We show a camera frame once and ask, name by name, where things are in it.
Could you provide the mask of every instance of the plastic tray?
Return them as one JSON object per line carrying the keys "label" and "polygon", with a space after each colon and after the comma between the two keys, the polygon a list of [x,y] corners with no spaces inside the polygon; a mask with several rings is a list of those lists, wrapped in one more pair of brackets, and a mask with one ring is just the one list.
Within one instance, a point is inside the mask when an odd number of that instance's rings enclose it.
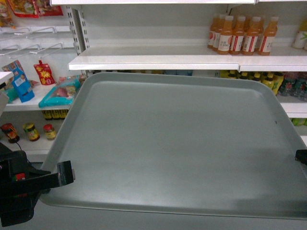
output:
{"label": "plastic tray", "polygon": [[307,217],[305,149],[271,90],[248,80],[99,73],[43,165],[70,160],[50,205],[192,215]]}

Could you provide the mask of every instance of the red jar lid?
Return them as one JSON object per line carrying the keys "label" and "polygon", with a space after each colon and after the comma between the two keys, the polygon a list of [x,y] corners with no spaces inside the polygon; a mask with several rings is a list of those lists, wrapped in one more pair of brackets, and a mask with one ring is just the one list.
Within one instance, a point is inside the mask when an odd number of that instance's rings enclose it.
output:
{"label": "red jar lid", "polygon": [[52,129],[52,124],[44,125],[43,129],[46,130],[46,131],[51,130]]}

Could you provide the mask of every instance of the white shelf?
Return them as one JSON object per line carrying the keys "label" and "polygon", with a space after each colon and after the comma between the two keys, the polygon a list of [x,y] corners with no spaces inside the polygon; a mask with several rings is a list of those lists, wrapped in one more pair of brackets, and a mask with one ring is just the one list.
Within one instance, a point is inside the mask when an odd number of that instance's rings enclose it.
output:
{"label": "white shelf", "polygon": [[60,106],[48,106],[39,108],[38,103],[45,97],[45,95],[55,86],[52,85],[37,85],[33,88],[34,98],[30,101],[21,103],[20,99],[17,98],[11,104],[7,104],[4,111],[31,111],[31,110],[51,110],[51,109],[69,109],[70,105]]}
{"label": "white shelf", "polygon": [[273,47],[270,56],[218,55],[205,45],[90,47],[69,63],[69,70],[237,69],[307,71],[307,51]]}
{"label": "white shelf", "polygon": [[13,77],[13,72],[0,72],[0,84],[6,82],[8,79]]}
{"label": "white shelf", "polygon": [[255,4],[255,0],[51,0],[52,5],[85,4]]}
{"label": "white shelf", "polygon": [[307,118],[306,102],[292,96],[282,97],[278,95],[277,99],[290,118]]}

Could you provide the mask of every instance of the snack package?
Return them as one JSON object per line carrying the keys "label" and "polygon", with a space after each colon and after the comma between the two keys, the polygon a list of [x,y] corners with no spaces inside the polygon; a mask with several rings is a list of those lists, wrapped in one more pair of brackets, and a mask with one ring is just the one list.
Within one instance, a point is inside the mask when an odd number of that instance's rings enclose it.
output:
{"label": "snack package", "polygon": [[39,16],[62,16],[60,6],[50,6],[50,0],[35,0]]}
{"label": "snack package", "polygon": [[14,74],[12,85],[14,89],[16,90],[20,101],[27,102],[34,98],[34,93],[32,90],[32,87],[30,85],[30,82],[28,81],[24,69],[21,66],[20,62],[18,60],[10,63],[7,66],[2,67],[3,71],[11,71]]}
{"label": "snack package", "polygon": [[56,86],[38,103],[38,107],[43,108],[46,106],[71,104],[75,93],[81,86],[79,82],[81,78],[82,75],[60,78]]}
{"label": "snack package", "polygon": [[15,28],[5,0],[0,0],[0,27]]}
{"label": "snack package", "polygon": [[7,0],[13,13],[21,18],[38,18],[35,2],[33,0]]}
{"label": "snack package", "polygon": [[38,61],[39,64],[35,64],[34,68],[39,76],[40,83],[42,85],[51,85],[54,84],[55,81],[52,77],[52,72],[48,64],[43,64],[42,60]]}

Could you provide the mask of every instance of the black device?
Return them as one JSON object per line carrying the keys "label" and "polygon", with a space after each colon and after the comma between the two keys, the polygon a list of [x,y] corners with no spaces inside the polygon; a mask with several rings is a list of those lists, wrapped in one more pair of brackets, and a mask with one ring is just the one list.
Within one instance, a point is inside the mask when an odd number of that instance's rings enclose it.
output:
{"label": "black device", "polygon": [[42,193],[73,183],[70,161],[58,163],[57,168],[57,173],[38,170],[28,161],[24,151],[11,151],[0,143],[0,218],[3,227],[29,221]]}

